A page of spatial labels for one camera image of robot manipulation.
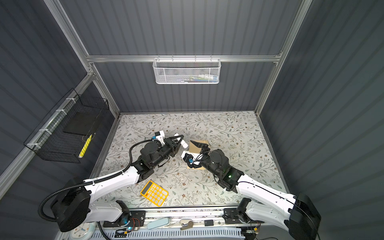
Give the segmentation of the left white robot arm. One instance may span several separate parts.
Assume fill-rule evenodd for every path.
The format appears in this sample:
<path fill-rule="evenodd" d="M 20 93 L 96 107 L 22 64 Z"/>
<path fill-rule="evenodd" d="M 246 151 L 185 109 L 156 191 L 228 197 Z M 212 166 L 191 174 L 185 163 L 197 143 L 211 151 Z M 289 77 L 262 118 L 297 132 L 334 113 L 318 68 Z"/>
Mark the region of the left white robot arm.
<path fill-rule="evenodd" d="M 145 140 L 140 156 L 123 170 L 90 180 L 69 181 L 54 195 L 51 211 L 61 232 L 69 232 L 83 223 L 128 219 L 128 207 L 115 201 L 106 208 L 95 206 L 99 198 L 120 188 L 135 185 L 148 179 L 156 167 L 174 157 L 184 137 L 182 135 L 159 140 Z"/>

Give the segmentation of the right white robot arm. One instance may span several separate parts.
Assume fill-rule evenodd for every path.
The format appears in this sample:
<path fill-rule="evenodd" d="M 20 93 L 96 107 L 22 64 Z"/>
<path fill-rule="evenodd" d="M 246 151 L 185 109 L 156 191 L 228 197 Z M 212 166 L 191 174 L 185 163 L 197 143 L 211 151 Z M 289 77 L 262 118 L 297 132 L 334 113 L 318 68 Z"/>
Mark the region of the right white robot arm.
<path fill-rule="evenodd" d="M 321 215 L 305 194 L 295 196 L 268 187 L 229 164 L 224 152 L 195 143 L 200 153 L 183 151 L 182 159 L 191 169 L 204 168 L 228 192 L 242 195 L 237 207 L 243 223 L 264 222 L 286 230 L 295 240 L 318 240 Z"/>

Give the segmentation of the white glue stick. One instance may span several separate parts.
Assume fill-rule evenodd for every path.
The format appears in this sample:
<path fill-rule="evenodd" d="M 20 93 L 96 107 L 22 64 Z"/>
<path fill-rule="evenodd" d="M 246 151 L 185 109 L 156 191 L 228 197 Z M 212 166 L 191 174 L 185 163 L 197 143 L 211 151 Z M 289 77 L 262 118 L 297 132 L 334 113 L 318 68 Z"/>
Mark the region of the white glue stick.
<path fill-rule="evenodd" d="M 186 141 L 184 140 L 184 137 L 183 136 L 181 136 L 181 135 L 179 135 L 179 134 L 175 134 L 174 135 L 176 138 L 175 138 L 175 141 L 177 142 L 177 143 L 180 143 L 181 144 L 181 146 L 185 149 L 185 150 L 187 150 L 188 148 L 189 148 L 189 145 L 186 143 Z"/>

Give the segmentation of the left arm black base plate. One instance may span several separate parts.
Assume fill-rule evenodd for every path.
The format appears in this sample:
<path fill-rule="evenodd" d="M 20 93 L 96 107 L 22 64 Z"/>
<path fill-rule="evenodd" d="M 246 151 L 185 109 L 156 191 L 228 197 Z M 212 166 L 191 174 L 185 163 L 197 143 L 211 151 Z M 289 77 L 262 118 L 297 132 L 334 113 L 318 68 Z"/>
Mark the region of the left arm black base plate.
<path fill-rule="evenodd" d="M 104 228 L 117 228 L 117 227 L 143 227 L 146 219 L 146 211 L 130 211 L 129 214 L 123 214 L 115 222 L 103 223 Z"/>

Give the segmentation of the manila paper envelope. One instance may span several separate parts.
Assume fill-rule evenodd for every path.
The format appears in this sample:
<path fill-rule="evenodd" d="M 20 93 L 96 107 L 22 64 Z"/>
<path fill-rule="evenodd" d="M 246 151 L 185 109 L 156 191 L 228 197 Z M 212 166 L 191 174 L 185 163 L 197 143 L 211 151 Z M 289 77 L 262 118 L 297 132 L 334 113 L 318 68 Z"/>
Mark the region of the manila paper envelope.
<path fill-rule="evenodd" d="M 210 145 L 208 141 L 191 140 L 189 150 L 185 153 L 185 162 L 190 169 L 199 169 L 202 167 L 200 161 L 204 154 L 210 151 Z"/>

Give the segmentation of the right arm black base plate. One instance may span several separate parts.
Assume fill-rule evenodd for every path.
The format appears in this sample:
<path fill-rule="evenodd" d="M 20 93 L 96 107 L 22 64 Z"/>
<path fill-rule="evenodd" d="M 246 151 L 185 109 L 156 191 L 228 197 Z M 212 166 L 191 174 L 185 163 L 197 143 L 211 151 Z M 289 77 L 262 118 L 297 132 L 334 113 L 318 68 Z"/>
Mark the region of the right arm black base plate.
<path fill-rule="evenodd" d="M 251 220 L 245 213 L 238 212 L 237 208 L 224 208 L 222 215 L 225 223 L 231 224 L 250 224 L 256 223 L 257 225 L 265 223 L 264 221 Z"/>

